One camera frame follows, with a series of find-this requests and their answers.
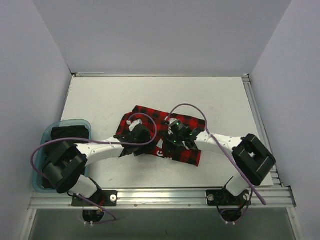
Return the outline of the red black plaid shirt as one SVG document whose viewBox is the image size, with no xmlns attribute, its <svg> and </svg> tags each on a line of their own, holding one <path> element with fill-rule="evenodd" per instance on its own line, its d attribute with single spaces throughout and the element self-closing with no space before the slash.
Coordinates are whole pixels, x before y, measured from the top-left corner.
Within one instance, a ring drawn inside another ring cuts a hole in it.
<svg viewBox="0 0 320 240">
<path fill-rule="evenodd" d="M 167 112 L 137 105 L 122 117 L 116 134 L 127 135 L 130 131 L 127 120 L 133 122 L 140 119 L 150 130 L 151 137 L 157 134 L 155 140 L 143 146 L 138 153 L 134 154 L 135 156 L 153 155 L 197 167 L 200 163 L 201 151 L 192 143 L 192 140 L 196 139 L 196 134 L 205 130 L 205 121 L 189 115 L 173 113 L 169 119 L 179 120 L 179 123 L 174 123 L 173 129 L 169 129 L 170 124 L 165 120 L 168 115 Z"/>
</svg>

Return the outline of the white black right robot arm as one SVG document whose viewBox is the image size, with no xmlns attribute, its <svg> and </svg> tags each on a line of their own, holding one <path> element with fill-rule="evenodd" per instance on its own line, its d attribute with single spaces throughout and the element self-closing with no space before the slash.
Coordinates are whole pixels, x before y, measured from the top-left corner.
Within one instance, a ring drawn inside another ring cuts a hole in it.
<svg viewBox="0 0 320 240">
<path fill-rule="evenodd" d="M 248 188 L 263 205 L 267 204 L 256 187 L 265 180 L 276 164 L 276 159 L 254 134 L 234 137 L 214 134 L 201 128 L 174 130 L 170 127 L 164 134 L 164 143 L 172 153 L 195 150 L 225 155 L 237 171 L 223 187 L 221 197 L 226 204 L 234 204 Z"/>
</svg>

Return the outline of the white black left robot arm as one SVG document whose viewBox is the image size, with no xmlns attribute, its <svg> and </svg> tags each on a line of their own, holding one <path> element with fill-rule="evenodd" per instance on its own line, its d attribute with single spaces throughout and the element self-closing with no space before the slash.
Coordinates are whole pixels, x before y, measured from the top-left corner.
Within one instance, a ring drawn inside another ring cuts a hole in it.
<svg viewBox="0 0 320 240">
<path fill-rule="evenodd" d="M 63 141 L 47 158 L 42 173 L 57 193 L 71 192 L 90 206 L 101 201 L 99 185 L 84 175 L 85 168 L 109 158 L 138 154 L 152 139 L 150 130 L 138 121 L 125 135 L 115 135 L 102 143 Z"/>
</svg>

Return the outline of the teal plastic bin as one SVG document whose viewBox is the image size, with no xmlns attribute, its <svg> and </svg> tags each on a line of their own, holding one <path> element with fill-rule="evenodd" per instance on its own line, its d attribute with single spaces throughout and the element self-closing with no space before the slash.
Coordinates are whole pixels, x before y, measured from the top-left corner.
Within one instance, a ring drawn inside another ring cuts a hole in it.
<svg viewBox="0 0 320 240">
<path fill-rule="evenodd" d="M 84 138 L 91 139 L 92 138 L 92 126 L 91 124 L 84 119 L 69 119 L 62 120 L 51 124 L 43 133 L 41 144 L 46 142 L 60 139 L 60 138 Z M 40 170 L 43 163 L 46 161 L 48 154 L 50 154 L 54 149 L 57 148 L 59 143 L 53 143 L 46 147 L 41 148 L 35 154 L 34 165 Z M 51 194 L 54 193 L 55 190 L 49 181 L 43 178 L 37 172 L 33 173 L 32 177 L 32 186 L 34 190 L 38 193 L 42 194 Z"/>
</svg>

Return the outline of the black clothing in bin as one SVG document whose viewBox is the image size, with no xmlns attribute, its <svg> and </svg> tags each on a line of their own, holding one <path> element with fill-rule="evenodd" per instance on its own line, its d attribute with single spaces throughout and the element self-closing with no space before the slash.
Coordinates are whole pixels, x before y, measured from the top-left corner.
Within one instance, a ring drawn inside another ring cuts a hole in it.
<svg viewBox="0 0 320 240">
<path fill-rule="evenodd" d="M 46 158 L 41 171 L 56 192 L 62 194 L 73 188 L 85 173 L 87 159 L 76 144 L 84 143 L 79 138 L 90 139 L 90 130 L 84 125 L 59 126 L 52 128 L 50 137 L 52 141 L 65 140 L 44 147 Z"/>
</svg>

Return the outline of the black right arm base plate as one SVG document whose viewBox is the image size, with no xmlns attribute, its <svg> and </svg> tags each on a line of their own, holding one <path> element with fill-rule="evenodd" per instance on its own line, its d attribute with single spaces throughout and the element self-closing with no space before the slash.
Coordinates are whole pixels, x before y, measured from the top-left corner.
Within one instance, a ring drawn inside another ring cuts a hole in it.
<svg viewBox="0 0 320 240">
<path fill-rule="evenodd" d="M 233 196 L 225 189 L 210 189 L 206 191 L 206 201 L 208 206 L 244 206 L 249 199 L 250 193 L 244 190 L 240 195 Z"/>
</svg>

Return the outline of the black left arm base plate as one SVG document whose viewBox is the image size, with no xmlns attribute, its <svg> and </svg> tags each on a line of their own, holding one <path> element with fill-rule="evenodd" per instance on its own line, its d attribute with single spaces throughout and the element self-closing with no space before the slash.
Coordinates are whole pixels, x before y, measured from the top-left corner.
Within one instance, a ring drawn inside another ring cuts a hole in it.
<svg viewBox="0 0 320 240">
<path fill-rule="evenodd" d="M 114 207 L 117 205 L 118 191 L 100 190 L 96 192 L 89 200 L 101 207 Z M 75 194 L 72 196 L 71 206 L 73 207 L 93 207 L 91 203 L 78 198 Z"/>
</svg>

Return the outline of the aluminium front rail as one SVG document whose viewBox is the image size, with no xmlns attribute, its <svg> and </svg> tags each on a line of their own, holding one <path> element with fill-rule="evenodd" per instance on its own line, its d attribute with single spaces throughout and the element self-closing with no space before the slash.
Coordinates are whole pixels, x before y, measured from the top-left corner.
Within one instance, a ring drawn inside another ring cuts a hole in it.
<svg viewBox="0 0 320 240">
<path fill-rule="evenodd" d="M 108 210 L 124 209 L 207 209 L 207 190 L 215 188 L 118 188 L 116 206 Z M 252 208 L 295 208 L 297 206 L 293 192 L 289 187 L 259 187 L 258 193 L 266 201 L 263 205 L 255 194 L 249 193 Z M 30 210 L 93 210 L 95 206 L 71 206 L 72 197 L 66 194 L 38 193 L 31 196 Z M 238 206 L 221 206 L 237 208 Z"/>
</svg>

